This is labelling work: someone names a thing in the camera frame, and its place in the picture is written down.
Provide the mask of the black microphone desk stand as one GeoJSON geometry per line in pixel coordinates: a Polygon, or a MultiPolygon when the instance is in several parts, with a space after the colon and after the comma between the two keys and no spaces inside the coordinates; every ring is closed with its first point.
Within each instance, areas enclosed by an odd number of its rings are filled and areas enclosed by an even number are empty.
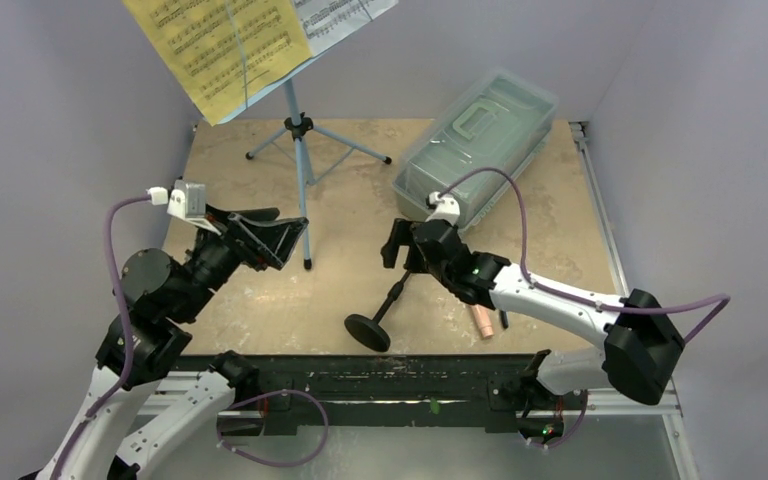
{"type": "Polygon", "coordinates": [[[350,314],[344,319],[344,327],[350,336],[364,347],[378,353],[389,350],[391,339],[380,326],[393,304],[400,298],[404,287],[412,273],[406,271],[387,292],[384,301],[372,317],[361,314],[350,314]]]}

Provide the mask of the light blue music stand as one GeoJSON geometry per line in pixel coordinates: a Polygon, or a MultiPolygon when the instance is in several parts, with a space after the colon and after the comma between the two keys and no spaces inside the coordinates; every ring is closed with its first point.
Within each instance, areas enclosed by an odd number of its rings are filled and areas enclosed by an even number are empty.
{"type": "Polygon", "coordinates": [[[224,124],[235,119],[242,113],[250,110],[253,105],[263,100],[276,90],[282,90],[284,92],[286,104],[289,109],[289,115],[287,118],[285,118],[283,126],[280,127],[279,130],[273,133],[270,137],[268,137],[267,140],[246,152],[245,158],[248,160],[254,159],[256,155],[264,150],[267,146],[274,146],[276,141],[282,135],[290,135],[292,137],[294,152],[290,154],[288,158],[295,164],[299,207],[303,215],[307,214],[306,188],[308,186],[314,186],[319,183],[322,179],[329,175],[334,170],[334,168],[341,165],[354,152],[361,152],[366,154],[374,159],[379,160],[385,165],[390,165],[393,162],[393,159],[387,155],[376,152],[371,148],[363,146],[346,137],[338,135],[331,130],[326,129],[321,125],[316,124],[312,118],[307,116],[306,113],[300,109],[294,87],[294,78],[304,69],[321,58],[327,51],[318,56],[314,56],[311,52],[311,57],[309,59],[294,67],[289,71],[289,73],[283,75],[278,80],[267,84],[265,87],[252,95],[246,94],[242,103],[240,103],[234,110],[232,110],[220,121],[222,124],[224,124]],[[311,131],[323,135],[347,147],[347,150],[343,153],[343,155],[321,174],[316,174],[313,170],[311,156],[305,141],[305,136],[311,131]]]}

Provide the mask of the yellow sheet music page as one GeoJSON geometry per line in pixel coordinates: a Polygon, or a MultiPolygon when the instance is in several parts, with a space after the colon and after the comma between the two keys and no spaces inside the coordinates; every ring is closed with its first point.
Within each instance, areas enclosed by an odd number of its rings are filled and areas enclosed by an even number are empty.
{"type": "Polygon", "coordinates": [[[312,57],[290,1],[125,1],[211,125],[312,57]]]}

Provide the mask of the white sheet music page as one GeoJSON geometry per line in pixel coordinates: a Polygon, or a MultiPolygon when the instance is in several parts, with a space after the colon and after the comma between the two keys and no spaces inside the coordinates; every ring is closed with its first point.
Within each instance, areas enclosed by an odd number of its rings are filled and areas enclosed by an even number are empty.
{"type": "Polygon", "coordinates": [[[292,6],[312,54],[318,56],[398,3],[398,0],[296,0],[292,6]]]}

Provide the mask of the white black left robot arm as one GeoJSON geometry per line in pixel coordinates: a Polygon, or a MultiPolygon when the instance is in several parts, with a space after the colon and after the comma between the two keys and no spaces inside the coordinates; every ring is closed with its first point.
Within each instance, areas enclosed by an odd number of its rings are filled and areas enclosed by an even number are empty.
{"type": "Polygon", "coordinates": [[[107,475],[126,426],[171,371],[192,337],[182,325],[197,315],[240,266],[280,270],[304,235],[308,219],[280,218],[276,208],[198,208],[185,221],[197,228],[184,263],[161,249],[134,253],[117,265],[112,227],[122,201],[105,217],[103,245],[118,315],[96,353],[90,388],[67,437],[36,479],[107,475]]]}

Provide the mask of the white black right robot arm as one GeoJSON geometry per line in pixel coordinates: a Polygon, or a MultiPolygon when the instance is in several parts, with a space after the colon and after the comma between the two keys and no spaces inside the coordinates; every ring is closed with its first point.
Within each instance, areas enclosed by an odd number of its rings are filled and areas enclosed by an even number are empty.
{"type": "Polygon", "coordinates": [[[505,257],[470,250],[444,220],[396,219],[380,250],[384,267],[395,267],[401,248],[408,250],[405,270],[431,275],[460,301],[523,314],[589,343],[549,353],[524,376],[529,404],[544,407],[576,389],[607,387],[643,405],[661,401],[686,342],[652,294],[600,294],[525,275],[505,257]]]}

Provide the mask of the clear plastic storage box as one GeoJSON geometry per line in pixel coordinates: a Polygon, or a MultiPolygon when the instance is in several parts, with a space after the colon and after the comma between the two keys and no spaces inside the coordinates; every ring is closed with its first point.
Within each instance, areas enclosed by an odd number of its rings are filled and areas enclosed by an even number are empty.
{"type": "Polygon", "coordinates": [[[403,153],[392,182],[399,215],[426,219],[430,193],[478,168],[517,178],[548,142],[558,103],[505,69],[483,75],[403,153]]]}

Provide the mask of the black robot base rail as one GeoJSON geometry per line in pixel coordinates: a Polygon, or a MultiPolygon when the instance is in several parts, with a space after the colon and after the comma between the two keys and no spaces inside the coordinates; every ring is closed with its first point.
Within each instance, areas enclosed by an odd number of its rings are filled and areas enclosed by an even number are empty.
{"type": "Polygon", "coordinates": [[[248,377],[220,430],[232,436],[295,435],[302,427],[481,428],[487,433],[560,436],[581,389],[558,396],[535,379],[536,354],[185,355],[170,376],[212,366],[248,377]]]}

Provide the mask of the aluminium frame rail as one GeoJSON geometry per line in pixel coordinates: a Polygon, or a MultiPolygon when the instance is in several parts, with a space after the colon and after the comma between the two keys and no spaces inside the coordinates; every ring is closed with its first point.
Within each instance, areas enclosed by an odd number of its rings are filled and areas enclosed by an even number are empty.
{"type": "Polygon", "coordinates": [[[575,150],[575,165],[586,197],[582,210],[588,218],[586,225],[593,231],[586,238],[594,237],[596,242],[595,247],[587,249],[582,256],[582,279],[575,285],[601,293],[628,294],[632,283],[627,274],[626,262],[619,252],[615,225],[607,211],[602,182],[597,178],[595,151],[587,133],[587,123],[562,120],[561,124],[570,134],[575,150]]]}

